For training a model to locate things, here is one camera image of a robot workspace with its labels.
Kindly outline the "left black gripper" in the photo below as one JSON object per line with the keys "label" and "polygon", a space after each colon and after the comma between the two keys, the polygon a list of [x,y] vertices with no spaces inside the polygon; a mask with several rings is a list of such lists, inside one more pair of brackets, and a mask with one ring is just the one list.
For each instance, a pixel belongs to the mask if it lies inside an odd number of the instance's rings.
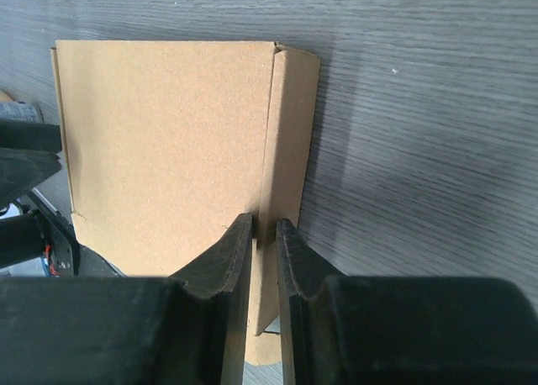
{"label": "left black gripper", "polygon": [[1,203],[9,204],[61,170],[55,124],[1,120]]}

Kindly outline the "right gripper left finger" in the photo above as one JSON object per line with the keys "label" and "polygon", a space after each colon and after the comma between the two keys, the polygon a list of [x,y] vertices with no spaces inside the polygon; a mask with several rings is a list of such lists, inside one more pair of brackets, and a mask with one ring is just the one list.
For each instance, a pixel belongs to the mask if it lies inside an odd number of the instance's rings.
{"label": "right gripper left finger", "polygon": [[241,383],[252,229],[169,277],[4,278],[2,383]]}

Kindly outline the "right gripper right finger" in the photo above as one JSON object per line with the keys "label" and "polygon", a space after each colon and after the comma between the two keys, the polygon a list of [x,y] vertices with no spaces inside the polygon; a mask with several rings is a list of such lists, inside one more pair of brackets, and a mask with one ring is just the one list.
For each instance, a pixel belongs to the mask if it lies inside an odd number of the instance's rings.
{"label": "right gripper right finger", "polygon": [[537,315],[491,277],[347,276],[277,223],[286,384],[534,384]]}

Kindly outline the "cardboard sheet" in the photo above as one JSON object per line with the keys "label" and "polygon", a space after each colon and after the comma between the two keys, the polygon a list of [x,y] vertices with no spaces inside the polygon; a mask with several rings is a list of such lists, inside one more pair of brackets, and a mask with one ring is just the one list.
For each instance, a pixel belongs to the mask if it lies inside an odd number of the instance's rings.
{"label": "cardboard sheet", "polygon": [[272,41],[59,40],[51,51],[77,240],[169,276],[254,218],[245,360],[281,359],[276,224],[299,219],[320,60]]}

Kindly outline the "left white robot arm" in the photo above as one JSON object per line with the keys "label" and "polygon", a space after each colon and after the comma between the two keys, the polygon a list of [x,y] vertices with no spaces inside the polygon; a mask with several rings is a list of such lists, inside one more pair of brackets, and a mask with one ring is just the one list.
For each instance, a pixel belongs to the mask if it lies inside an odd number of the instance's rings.
{"label": "left white robot arm", "polygon": [[[1,207],[14,203],[61,170],[60,127],[1,120]],[[1,267],[41,256],[45,237],[39,219],[21,214],[1,220]]]}

